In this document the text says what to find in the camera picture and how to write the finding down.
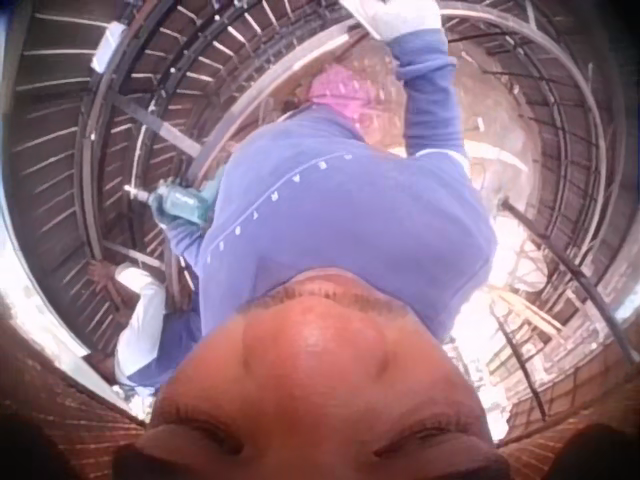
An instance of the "person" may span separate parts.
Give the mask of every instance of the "person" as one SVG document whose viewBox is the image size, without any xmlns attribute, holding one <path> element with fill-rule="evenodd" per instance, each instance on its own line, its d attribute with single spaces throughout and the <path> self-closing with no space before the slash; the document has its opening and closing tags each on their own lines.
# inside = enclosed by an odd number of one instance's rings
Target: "person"
<svg viewBox="0 0 640 480">
<path fill-rule="evenodd" d="M 197 292 L 192 308 L 167 312 L 164 285 L 130 263 L 116 267 L 91 261 L 88 273 L 98 290 L 116 281 L 140 297 L 128 321 L 125 319 L 126 327 L 118 337 L 113 358 L 93 362 L 98 372 L 138 392 L 157 390 L 201 338 Z"/>
<path fill-rule="evenodd" d="M 438 5 L 342 2 L 397 61 L 408 158 L 364 143 L 369 94 L 338 85 L 238 146 L 205 233 L 153 207 L 199 276 L 203 339 L 114 478 L 509 478 L 441 347 L 496 238 Z"/>
</svg>

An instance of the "power drill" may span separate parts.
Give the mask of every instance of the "power drill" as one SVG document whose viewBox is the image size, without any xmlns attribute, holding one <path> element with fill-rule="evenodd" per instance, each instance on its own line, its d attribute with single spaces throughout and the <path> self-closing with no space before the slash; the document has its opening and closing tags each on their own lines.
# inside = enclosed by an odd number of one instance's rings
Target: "power drill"
<svg viewBox="0 0 640 480">
<path fill-rule="evenodd" d="M 132 198 L 149 204 L 151 199 L 159 195 L 162 197 L 162 208 L 169 215 L 183 218 L 200 226 L 207 224 L 209 211 L 214 205 L 220 187 L 222 172 L 218 172 L 213 181 L 206 182 L 202 190 L 181 187 L 172 183 L 163 183 L 155 192 L 126 185 L 124 189 Z"/>
</svg>

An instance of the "purple sleeve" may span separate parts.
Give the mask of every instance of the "purple sleeve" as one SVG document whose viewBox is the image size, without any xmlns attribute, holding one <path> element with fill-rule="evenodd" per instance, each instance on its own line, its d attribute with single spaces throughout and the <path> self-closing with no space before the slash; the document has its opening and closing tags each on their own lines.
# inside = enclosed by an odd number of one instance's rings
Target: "purple sleeve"
<svg viewBox="0 0 640 480">
<path fill-rule="evenodd" d="M 453 86 L 455 60 L 444 32 L 420 30 L 395 38 L 389 48 L 407 92 L 405 142 L 410 156 L 427 149 L 466 156 L 460 107 Z"/>
<path fill-rule="evenodd" d="M 202 229 L 186 220 L 175 220 L 165 230 L 171 251 L 183 257 L 191 268 L 196 269 L 200 247 L 204 239 Z"/>
</svg>

